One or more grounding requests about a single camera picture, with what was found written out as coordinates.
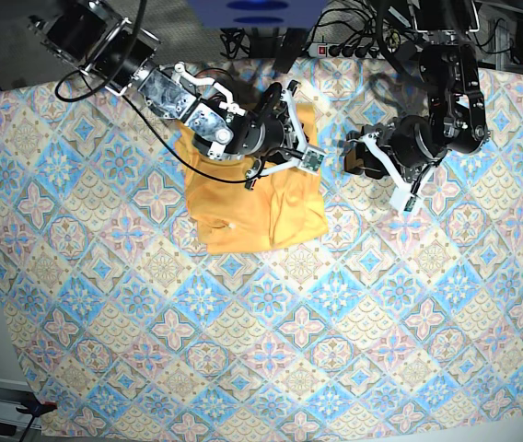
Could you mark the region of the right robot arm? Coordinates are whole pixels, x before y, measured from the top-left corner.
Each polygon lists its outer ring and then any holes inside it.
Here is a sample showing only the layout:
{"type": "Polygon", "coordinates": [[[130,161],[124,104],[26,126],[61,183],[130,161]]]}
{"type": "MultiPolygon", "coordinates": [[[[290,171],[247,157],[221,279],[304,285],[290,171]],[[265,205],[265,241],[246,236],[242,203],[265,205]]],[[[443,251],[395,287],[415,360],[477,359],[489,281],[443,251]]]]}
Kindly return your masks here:
{"type": "Polygon", "coordinates": [[[248,110],[231,89],[210,76],[191,74],[183,62],[155,64],[160,41],[142,27],[145,10],[141,2],[135,19],[129,19],[105,1],[58,1],[47,12],[30,14],[29,27],[77,74],[97,79],[119,97],[133,88],[155,115],[192,130],[192,143],[202,156],[252,158],[241,179],[247,188],[282,170],[319,173],[325,154],[311,144],[298,118],[296,81],[286,87],[272,83],[248,110]]]}

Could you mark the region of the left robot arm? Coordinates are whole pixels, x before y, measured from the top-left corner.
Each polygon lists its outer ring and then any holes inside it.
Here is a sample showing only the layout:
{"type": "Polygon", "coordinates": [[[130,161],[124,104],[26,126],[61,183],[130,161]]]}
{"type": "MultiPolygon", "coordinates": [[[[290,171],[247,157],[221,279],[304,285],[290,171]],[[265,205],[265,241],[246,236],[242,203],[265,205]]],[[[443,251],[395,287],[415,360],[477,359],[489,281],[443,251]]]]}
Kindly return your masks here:
{"type": "Polygon", "coordinates": [[[348,174],[373,180],[391,178],[390,205],[415,213],[422,190],[448,152],[471,155],[489,139],[485,100],[480,87],[476,51],[467,34],[480,29],[472,1],[411,1],[410,30],[427,36],[419,53],[418,76],[411,75],[389,50],[383,36],[389,2],[376,7],[376,41],[380,53],[399,78],[425,91],[428,114],[406,115],[391,123],[365,125],[346,136],[343,160],[348,174]]]}

